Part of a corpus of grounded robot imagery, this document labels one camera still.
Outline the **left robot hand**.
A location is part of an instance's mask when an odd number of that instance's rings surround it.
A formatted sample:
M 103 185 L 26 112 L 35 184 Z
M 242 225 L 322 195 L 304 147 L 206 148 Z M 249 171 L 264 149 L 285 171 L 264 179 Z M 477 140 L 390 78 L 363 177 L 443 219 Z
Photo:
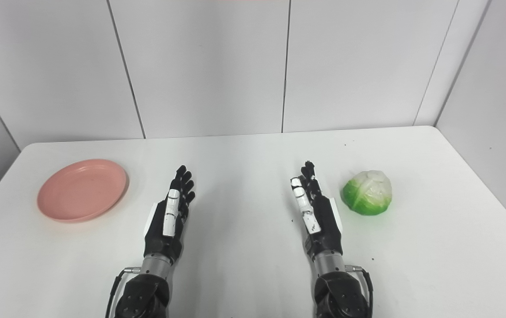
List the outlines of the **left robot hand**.
M 195 199 L 192 173 L 180 166 L 164 200 L 156 205 L 145 235 L 144 256 L 163 256 L 173 265 L 182 252 L 182 233 Z

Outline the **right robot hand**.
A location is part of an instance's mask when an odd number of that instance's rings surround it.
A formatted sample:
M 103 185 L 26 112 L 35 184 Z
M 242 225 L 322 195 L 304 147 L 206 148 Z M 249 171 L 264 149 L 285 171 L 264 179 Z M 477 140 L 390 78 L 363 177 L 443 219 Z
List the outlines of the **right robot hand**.
M 340 227 L 332 203 L 316 179 L 315 165 L 306 161 L 301 175 L 290 179 L 290 185 L 307 231 L 307 255 L 315 258 L 325 251 L 343 255 Z

